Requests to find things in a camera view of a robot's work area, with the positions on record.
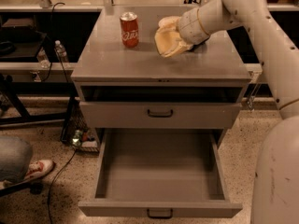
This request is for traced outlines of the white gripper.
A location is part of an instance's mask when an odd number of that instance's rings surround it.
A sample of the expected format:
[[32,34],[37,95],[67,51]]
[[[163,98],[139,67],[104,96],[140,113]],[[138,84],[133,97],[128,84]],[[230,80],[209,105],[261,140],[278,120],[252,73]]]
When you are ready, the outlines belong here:
[[173,51],[168,50],[167,52],[160,52],[159,46],[157,45],[157,33],[161,30],[156,32],[154,37],[156,48],[159,54],[165,58],[190,50],[193,45],[199,45],[210,38],[210,34],[205,31],[204,26],[201,23],[198,8],[193,8],[185,12],[181,17],[164,17],[158,22],[158,25],[160,28],[165,26],[177,26],[181,37],[180,48]]

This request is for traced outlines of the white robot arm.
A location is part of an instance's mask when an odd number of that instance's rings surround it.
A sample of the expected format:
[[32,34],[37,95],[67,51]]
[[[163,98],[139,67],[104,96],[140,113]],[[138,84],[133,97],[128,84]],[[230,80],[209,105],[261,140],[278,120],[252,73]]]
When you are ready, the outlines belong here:
[[299,50],[266,0],[212,0],[161,19],[154,39],[160,55],[171,57],[238,26],[246,29],[282,117],[259,151],[250,224],[299,224]]

